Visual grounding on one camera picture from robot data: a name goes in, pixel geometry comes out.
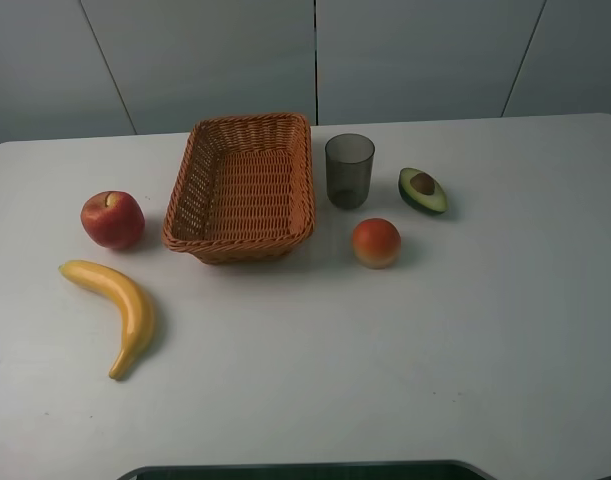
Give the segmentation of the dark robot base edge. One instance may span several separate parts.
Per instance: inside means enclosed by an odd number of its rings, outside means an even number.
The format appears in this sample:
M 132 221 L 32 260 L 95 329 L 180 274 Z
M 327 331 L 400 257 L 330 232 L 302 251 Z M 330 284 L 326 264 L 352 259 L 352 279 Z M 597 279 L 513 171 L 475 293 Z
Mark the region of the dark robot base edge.
M 373 461 L 249 465 L 146 466 L 120 479 L 492 479 L 456 460 Z

